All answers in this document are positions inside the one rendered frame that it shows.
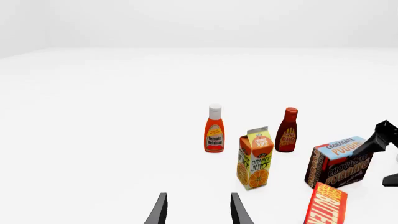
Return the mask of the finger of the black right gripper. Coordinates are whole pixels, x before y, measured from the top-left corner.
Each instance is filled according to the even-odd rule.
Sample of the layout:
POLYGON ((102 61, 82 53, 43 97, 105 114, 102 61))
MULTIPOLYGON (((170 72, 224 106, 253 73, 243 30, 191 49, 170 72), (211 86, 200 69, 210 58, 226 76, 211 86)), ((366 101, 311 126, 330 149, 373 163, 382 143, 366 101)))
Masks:
POLYGON ((360 147, 353 152, 352 156, 385 151, 389 143, 390 141, 387 134, 374 132, 374 134, 365 143, 360 145, 360 147))
POLYGON ((385 187, 398 187, 398 173, 384 177, 382 185, 385 187))

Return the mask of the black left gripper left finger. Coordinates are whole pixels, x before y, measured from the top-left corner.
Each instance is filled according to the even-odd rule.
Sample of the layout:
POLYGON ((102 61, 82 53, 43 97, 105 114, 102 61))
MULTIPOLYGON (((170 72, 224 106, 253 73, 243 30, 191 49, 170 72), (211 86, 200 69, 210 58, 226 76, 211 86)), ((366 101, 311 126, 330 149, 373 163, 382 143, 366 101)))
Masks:
POLYGON ((144 224, 165 224, 167 218, 167 207, 167 194, 162 192, 159 194, 159 197, 144 224))

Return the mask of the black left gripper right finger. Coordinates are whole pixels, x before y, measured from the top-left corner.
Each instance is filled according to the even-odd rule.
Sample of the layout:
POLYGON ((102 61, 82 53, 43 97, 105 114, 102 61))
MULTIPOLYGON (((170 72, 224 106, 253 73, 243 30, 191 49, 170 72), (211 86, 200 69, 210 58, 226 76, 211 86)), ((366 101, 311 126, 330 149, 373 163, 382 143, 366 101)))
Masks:
POLYGON ((236 192, 231 194, 230 209, 233 224, 254 224, 236 192))

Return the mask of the red orange butter box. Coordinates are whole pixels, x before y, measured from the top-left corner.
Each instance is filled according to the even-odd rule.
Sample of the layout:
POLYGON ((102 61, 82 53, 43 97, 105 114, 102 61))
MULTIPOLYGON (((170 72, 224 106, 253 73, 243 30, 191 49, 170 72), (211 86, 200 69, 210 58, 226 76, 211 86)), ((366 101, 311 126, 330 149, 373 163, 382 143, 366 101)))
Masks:
POLYGON ((317 182, 308 205, 304 224, 343 224, 348 194, 317 182))

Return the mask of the chocolate pudding box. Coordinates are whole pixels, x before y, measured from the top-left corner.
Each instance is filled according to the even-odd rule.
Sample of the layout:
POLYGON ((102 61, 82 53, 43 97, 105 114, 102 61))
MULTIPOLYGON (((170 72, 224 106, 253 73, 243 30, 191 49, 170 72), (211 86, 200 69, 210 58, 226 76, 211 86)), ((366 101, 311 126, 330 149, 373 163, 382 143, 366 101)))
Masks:
POLYGON ((339 188, 362 180, 373 155, 352 154, 364 142, 354 136, 314 147, 304 178, 306 184, 314 188, 321 182, 339 188))

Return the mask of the orange juice carton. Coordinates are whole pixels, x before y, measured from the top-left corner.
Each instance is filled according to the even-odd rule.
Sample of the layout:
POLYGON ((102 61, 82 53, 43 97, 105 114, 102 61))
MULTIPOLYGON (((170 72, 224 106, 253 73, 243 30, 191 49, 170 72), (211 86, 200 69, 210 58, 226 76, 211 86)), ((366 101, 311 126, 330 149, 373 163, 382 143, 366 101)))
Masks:
POLYGON ((274 143, 264 126, 239 138, 237 178, 246 190, 267 184, 274 143))

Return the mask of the tomato ketchup bottle white cap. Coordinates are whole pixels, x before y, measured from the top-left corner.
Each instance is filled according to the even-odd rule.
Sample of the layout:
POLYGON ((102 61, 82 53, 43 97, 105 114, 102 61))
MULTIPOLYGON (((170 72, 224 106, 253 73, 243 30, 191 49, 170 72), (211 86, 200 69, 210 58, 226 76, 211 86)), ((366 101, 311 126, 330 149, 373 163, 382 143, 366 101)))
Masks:
POLYGON ((209 117, 204 132, 204 150, 206 152, 222 152, 224 150, 224 125, 221 119, 220 104, 209 106, 209 117))

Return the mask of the dark red BBQ sauce bottle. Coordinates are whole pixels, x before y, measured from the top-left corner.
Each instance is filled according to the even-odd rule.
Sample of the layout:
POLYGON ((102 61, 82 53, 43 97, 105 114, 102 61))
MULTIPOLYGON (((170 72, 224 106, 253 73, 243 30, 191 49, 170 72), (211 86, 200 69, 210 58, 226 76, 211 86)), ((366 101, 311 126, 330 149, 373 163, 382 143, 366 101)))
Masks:
POLYGON ((279 126, 275 139, 275 149, 279 152, 292 152, 297 140, 296 108, 286 108, 283 121, 279 126))

